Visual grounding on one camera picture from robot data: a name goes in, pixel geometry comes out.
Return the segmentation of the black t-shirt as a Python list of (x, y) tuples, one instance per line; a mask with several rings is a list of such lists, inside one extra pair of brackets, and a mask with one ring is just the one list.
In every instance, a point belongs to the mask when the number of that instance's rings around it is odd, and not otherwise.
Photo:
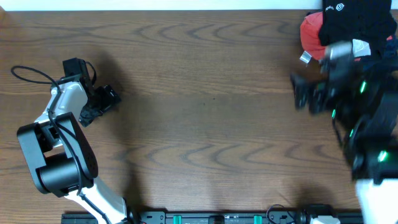
[(321, 45), (362, 40), (369, 44), (372, 57), (382, 58), (387, 38), (397, 29), (391, 4), (391, 0), (323, 0)]

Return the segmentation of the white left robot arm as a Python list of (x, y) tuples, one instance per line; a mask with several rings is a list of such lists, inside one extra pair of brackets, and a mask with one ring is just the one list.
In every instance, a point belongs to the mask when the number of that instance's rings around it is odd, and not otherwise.
[(97, 223), (134, 223), (125, 199), (99, 177), (98, 163), (80, 125), (87, 88), (78, 82), (52, 85), (45, 111), (17, 131), (35, 187), (78, 203)]

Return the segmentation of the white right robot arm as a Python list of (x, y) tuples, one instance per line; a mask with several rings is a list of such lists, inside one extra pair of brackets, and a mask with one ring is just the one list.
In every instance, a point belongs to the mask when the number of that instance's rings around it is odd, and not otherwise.
[(352, 69), (335, 80), (291, 74), (295, 107), (330, 111), (346, 131), (336, 137), (351, 167), (364, 223), (397, 223), (397, 62)]

